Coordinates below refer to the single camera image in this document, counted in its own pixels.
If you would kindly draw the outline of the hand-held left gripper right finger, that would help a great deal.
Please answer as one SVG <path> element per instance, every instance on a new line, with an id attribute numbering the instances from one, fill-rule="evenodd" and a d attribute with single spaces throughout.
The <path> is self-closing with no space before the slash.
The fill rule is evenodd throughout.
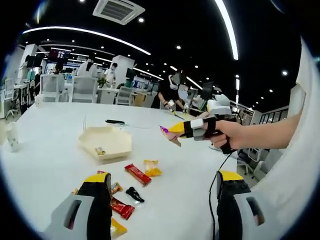
<path id="1" fill-rule="evenodd" d="M 275 209 L 262 195 L 251 191 L 236 172 L 216 173 L 217 225 L 219 240 L 276 240 Z"/>

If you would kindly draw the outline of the person's right hand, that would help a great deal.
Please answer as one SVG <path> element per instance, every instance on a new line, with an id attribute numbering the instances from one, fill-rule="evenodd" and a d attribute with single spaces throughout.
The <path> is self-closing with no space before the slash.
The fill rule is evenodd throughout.
<path id="1" fill-rule="evenodd" d="M 215 128 L 221 133 L 210 138 L 214 147 L 221 148 L 227 142 L 234 150 L 239 150 L 242 147 L 242 125 L 236 122 L 220 120 L 216 122 Z"/>

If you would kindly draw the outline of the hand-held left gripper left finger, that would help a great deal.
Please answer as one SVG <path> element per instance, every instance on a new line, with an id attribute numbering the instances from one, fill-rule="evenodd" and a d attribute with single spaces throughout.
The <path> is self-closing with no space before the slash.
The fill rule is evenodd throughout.
<path id="1" fill-rule="evenodd" d="M 52 212 L 42 233 L 44 240 L 110 240 L 111 174 L 87 177 L 75 194 L 70 194 Z"/>

